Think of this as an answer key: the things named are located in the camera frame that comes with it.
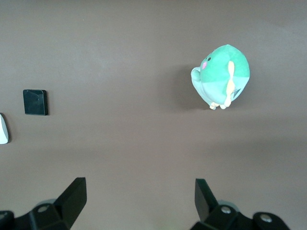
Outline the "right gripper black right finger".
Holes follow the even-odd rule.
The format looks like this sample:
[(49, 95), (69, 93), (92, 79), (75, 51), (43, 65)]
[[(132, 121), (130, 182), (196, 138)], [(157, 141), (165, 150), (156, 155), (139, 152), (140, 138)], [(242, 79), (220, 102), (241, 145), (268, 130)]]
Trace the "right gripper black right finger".
[(205, 179), (195, 180), (195, 206), (200, 221), (192, 230), (252, 230), (253, 221), (230, 205), (219, 204)]

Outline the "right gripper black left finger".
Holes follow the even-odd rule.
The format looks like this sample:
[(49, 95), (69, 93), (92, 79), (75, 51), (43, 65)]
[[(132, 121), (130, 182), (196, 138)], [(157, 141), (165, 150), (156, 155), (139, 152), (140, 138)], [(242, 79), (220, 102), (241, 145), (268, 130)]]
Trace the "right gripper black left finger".
[(55, 200), (14, 220), (15, 230), (69, 230), (86, 204), (86, 179), (78, 177)]

